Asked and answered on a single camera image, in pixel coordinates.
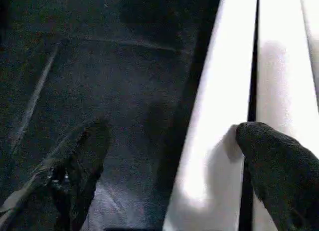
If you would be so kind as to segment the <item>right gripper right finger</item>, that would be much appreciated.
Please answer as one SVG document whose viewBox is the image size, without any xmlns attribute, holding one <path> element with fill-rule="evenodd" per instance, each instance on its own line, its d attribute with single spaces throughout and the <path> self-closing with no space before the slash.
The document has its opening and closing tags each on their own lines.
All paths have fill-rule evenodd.
<svg viewBox="0 0 319 231">
<path fill-rule="evenodd" d="M 279 231 L 319 229 L 319 160 L 299 141 L 261 122 L 243 122 L 236 142 L 259 201 Z"/>
</svg>

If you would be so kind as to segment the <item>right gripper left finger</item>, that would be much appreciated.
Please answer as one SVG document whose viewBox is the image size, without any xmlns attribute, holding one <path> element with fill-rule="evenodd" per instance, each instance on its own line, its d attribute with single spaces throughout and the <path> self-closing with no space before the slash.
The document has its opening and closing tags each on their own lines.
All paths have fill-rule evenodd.
<svg viewBox="0 0 319 231">
<path fill-rule="evenodd" d="M 81 229 L 110 146 L 107 119 L 90 120 L 67 134 L 41 161 L 21 189 L 0 208 L 2 231 Z"/>
</svg>

